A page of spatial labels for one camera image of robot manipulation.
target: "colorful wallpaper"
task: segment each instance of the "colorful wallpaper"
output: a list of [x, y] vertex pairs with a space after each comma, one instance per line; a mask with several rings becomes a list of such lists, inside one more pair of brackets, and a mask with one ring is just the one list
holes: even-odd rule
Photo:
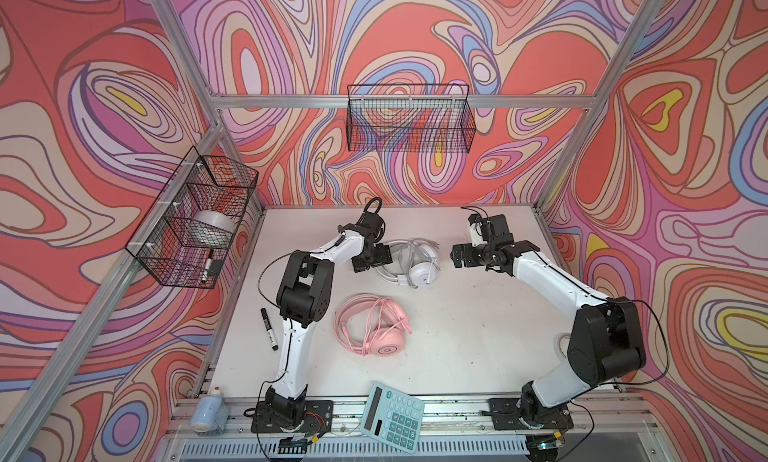
[[[147, 0], [0, 0], [0, 424], [206, 127]], [[137, 276], [25, 460], [149, 457], [252, 224], [214, 291]]]
[[[174, 0], [214, 92], [592, 93], [640, 0]], [[478, 109], [469, 155], [350, 153], [346, 110], [222, 115], [268, 205], [533, 202], [580, 110]]]
[[[768, 0], [668, 0], [549, 201], [571, 271], [670, 342], [644, 388], [682, 460], [768, 460]], [[648, 365], [667, 363], [648, 311]]]

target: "teal calculator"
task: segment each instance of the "teal calculator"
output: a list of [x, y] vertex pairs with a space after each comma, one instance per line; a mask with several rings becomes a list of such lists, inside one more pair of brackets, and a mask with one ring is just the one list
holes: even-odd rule
[[376, 382], [362, 413], [360, 431], [383, 444], [413, 454], [423, 418], [424, 402]]

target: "wire basket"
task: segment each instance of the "wire basket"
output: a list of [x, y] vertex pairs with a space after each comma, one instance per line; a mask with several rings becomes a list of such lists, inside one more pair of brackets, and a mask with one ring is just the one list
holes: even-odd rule
[[[213, 288], [256, 190], [258, 175], [239, 161], [198, 154], [146, 240], [129, 242], [126, 248], [159, 284]], [[215, 212], [216, 225], [210, 217], [201, 217], [206, 212]]]
[[467, 84], [351, 84], [350, 151], [468, 153], [475, 138]]

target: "headphones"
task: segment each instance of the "headphones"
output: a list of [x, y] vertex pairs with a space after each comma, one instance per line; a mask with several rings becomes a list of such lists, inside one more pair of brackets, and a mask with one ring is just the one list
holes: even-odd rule
[[[437, 264], [437, 248], [439, 247], [437, 243], [425, 238], [412, 238], [410, 240], [388, 241], [386, 245], [389, 245], [393, 255], [398, 253], [397, 262], [402, 274], [393, 274], [384, 265], [380, 265], [376, 268], [379, 277], [392, 284], [413, 288], [423, 287], [435, 281], [437, 272], [440, 270], [440, 266]], [[408, 260], [404, 261], [402, 253], [407, 248]], [[417, 257], [425, 258], [427, 261], [414, 264], [414, 259]]]
[[[376, 307], [379, 308], [378, 321], [372, 320]], [[363, 342], [359, 342], [350, 338], [346, 323], [352, 316], [365, 310], [368, 310], [366, 336]], [[336, 312], [333, 327], [336, 340], [346, 350], [354, 354], [374, 354], [378, 357], [390, 357], [401, 352], [406, 347], [406, 331], [413, 333], [408, 325], [408, 315], [397, 302], [389, 297], [373, 294], [355, 295], [346, 301]]]

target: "bottle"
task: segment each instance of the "bottle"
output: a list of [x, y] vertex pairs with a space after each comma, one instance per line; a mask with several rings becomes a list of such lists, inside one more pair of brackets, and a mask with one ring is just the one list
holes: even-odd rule
[[197, 402], [190, 426], [201, 437], [221, 435], [229, 415], [230, 409], [224, 403], [224, 395], [216, 387]]

